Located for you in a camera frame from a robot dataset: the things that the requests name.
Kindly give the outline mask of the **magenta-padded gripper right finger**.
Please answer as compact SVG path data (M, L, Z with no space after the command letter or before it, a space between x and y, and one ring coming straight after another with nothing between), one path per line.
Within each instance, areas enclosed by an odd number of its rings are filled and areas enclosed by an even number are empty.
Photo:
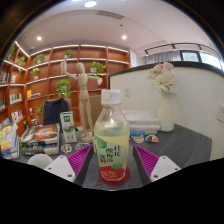
M143 185L155 182L180 170L180 167L167 156L158 157L137 145L133 146L133 156Z

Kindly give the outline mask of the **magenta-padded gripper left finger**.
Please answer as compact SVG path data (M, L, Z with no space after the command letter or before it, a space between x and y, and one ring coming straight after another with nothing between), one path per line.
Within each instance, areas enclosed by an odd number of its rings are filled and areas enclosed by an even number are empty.
M45 168L45 171L82 186L92 156L93 146L88 145L68 157L62 155L58 156Z

